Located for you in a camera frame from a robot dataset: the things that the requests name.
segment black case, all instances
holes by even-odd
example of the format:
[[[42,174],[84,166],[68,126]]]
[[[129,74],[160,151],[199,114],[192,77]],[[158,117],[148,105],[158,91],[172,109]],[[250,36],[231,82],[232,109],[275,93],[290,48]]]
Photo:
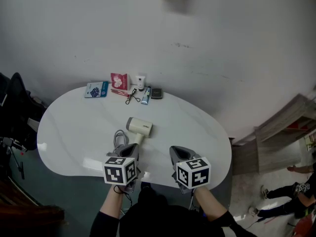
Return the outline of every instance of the black case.
[[[150,93],[151,99],[162,99],[162,89],[160,88],[152,88]]]

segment oval table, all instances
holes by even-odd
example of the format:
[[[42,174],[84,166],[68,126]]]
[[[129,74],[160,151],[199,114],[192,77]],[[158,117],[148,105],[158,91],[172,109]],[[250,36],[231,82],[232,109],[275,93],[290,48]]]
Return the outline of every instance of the oval table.
[[[114,133],[126,131],[130,143],[136,134],[125,128],[129,117],[154,124],[140,148],[141,181],[178,188],[172,178],[170,146],[194,150],[211,163],[209,189],[226,177],[231,145],[222,126],[206,112],[171,94],[143,105],[108,90],[105,98],[84,98],[85,87],[56,99],[44,113],[38,129],[39,155],[47,168],[65,176],[103,176],[102,161],[112,152]],[[136,97],[142,98],[143,92]]]

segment black sleeve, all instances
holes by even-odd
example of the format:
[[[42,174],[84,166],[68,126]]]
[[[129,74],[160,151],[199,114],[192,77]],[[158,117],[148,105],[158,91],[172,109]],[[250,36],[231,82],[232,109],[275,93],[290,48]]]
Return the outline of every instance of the black sleeve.
[[[116,237],[118,226],[118,219],[113,218],[99,211],[93,221],[90,230],[90,237]]]

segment blue card package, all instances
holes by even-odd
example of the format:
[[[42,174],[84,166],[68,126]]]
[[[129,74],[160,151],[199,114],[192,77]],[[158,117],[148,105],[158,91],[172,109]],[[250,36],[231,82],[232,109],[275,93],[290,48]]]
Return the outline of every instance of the blue card package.
[[[84,97],[106,97],[108,87],[109,83],[107,81],[88,83]]]

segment marker cube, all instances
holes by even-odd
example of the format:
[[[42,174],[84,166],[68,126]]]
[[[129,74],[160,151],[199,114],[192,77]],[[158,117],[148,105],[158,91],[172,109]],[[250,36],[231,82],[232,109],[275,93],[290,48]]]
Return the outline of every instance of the marker cube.
[[[211,164],[206,157],[178,162],[176,173],[180,184],[194,189],[210,183]]]
[[[304,193],[310,189],[310,184],[304,184],[303,191]]]
[[[102,165],[106,184],[127,185],[136,177],[135,158],[106,157]]]
[[[305,184],[298,184],[298,185],[296,186],[295,191],[296,191],[296,192],[301,192],[301,191],[304,189],[304,186],[305,186]]]

